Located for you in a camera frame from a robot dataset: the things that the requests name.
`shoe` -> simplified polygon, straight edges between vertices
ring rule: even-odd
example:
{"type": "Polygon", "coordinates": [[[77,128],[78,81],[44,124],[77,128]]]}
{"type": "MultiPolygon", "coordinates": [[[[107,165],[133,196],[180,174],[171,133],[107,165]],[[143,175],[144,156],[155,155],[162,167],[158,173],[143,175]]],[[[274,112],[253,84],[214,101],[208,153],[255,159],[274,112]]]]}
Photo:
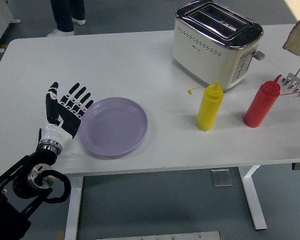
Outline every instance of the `shoe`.
{"type": "Polygon", "coordinates": [[[72,22],[77,23],[79,25],[84,25],[86,23],[86,20],[85,19],[77,20],[77,19],[72,18],[72,22]]]}
{"type": "Polygon", "coordinates": [[[75,35],[74,31],[60,31],[58,29],[53,30],[52,33],[49,33],[47,37],[63,37],[63,36],[73,36],[75,35]]]}

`table top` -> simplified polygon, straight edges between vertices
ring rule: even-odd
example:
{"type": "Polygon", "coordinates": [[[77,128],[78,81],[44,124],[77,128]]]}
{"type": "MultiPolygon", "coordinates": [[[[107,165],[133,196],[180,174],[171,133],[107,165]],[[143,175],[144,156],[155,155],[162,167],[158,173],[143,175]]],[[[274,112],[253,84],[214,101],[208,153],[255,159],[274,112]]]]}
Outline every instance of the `table top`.
{"type": "Polygon", "coordinates": [[[292,27],[264,26],[258,49],[265,59],[253,59],[245,79],[224,94],[214,126],[206,132],[195,126],[203,90],[187,93],[204,85],[174,60],[174,31],[12,41],[0,62],[0,175],[35,151],[53,82],[59,83],[59,99],[79,82],[95,102],[128,98],[148,117],[143,141],[119,157],[90,153],[77,135],[53,165],[69,176],[300,162],[296,94],[279,97],[257,128],[242,120],[261,84],[299,69],[300,57],[282,49],[292,27]]]}

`plate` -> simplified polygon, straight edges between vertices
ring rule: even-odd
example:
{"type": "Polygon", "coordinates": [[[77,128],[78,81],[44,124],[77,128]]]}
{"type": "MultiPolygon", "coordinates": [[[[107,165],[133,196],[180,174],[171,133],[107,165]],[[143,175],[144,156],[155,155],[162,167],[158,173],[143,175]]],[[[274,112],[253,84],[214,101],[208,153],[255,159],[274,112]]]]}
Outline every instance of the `plate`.
{"type": "Polygon", "coordinates": [[[114,157],[138,146],[147,129],[147,114],[139,104],[123,97],[110,97],[87,109],[78,136],[94,154],[114,157]]]}

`gray floor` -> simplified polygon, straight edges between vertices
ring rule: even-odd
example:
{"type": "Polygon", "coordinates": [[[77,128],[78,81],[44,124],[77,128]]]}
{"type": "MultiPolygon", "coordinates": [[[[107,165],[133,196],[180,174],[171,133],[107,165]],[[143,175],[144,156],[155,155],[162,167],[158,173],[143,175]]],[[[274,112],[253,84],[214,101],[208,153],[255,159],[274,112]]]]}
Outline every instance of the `gray floor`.
{"type": "MultiPolygon", "coordinates": [[[[176,10],[188,2],[86,0],[87,23],[76,25],[75,33],[172,30],[176,10]]],[[[283,0],[218,2],[261,25],[296,23],[283,0]]],[[[8,6],[22,22],[8,27],[0,45],[44,37],[55,28],[47,0],[9,0],[8,6]]],[[[300,240],[300,171],[292,171],[290,164],[266,165],[253,175],[268,225],[262,231],[254,229],[238,169],[230,172],[231,187],[213,187],[209,169],[85,177],[78,239],[219,231],[227,240],[300,240]]],[[[60,185],[54,188],[55,195],[62,194],[60,185]]],[[[26,204],[11,193],[8,197],[18,209],[26,204]]],[[[66,227],[68,206],[69,200],[43,204],[24,239],[56,239],[66,227]]]]}

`cream toaster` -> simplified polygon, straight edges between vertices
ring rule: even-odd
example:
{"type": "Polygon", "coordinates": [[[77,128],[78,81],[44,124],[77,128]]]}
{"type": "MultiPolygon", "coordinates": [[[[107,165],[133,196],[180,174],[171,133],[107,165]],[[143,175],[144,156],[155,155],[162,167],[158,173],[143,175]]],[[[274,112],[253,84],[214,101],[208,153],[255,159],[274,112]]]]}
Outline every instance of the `cream toaster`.
{"type": "Polygon", "coordinates": [[[247,74],[263,28],[211,0],[197,0],[175,14],[173,57],[188,71],[210,85],[219,80],[224,91],[247,74]]]}

